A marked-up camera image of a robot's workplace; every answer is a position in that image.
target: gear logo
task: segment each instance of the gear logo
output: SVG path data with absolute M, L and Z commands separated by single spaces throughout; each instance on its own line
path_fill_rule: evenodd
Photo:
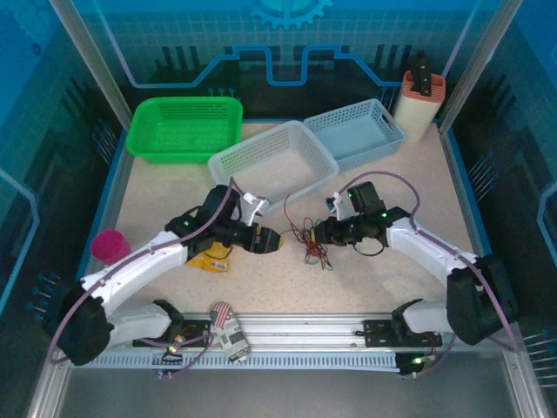
M 303 24 L 313 24 L 316 16 L 325 14 L 324 8 L 331 6 L 332 0 L 251 0 L 252 16 L 259 17 L 262 24 L 269 23 L 273 29 L 286 30 Z

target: pink cup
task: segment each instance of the pink cup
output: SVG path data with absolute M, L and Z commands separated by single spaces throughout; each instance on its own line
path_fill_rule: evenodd
M 102 231 L 91 242 L 91 254 L 107 266 L 131 254 L 130 244 L 119 231 Z

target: black mounting bracket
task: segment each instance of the black mounting bracket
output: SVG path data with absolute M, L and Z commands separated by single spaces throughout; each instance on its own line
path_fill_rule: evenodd
M 440 336 L 433 333 L 397 334 L 391 320 L 364 320 L 364 332 L 366 347 L 441 347 L 443 341 Z

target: basket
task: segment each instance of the basket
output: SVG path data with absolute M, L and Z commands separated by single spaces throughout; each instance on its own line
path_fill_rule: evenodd
M 241 134 L 242 104 L 235 98 L 150 98 L 136 109 L 126 144 L 153 164 L 201 164 Z
M 339 174 L 339 165 L 315 135 L 290 121 L 224 150 L 209 160 L 217 184 L 234 177 L 246 192 L 269 199 L 269 211 Z
M 394 154 L 406 135 L 375 98 L 308 118 L 304 124 L 341 171 Z

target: white container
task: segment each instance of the white container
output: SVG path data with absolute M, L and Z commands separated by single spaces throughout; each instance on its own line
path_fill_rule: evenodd
M 339 174 L 339 165 L 315 134 L 290 121 L 213 155 L 209 170 L 217 184 L 234 177 L 245 192 L 265 197 L 273 211 Z
M 420 141 L 445 100 L 445 79 L 432 74 L 432 95 L 421 96 L 412 91 L 412 74 L 407 71 L 402 81 L 399 100 L 394 107 L 394 120 L 406 132 L 408 142 Z
M 304 125 L 331 152 L 342 172 L 394 154 L 405 137 L 375 98 L 308 118 Z

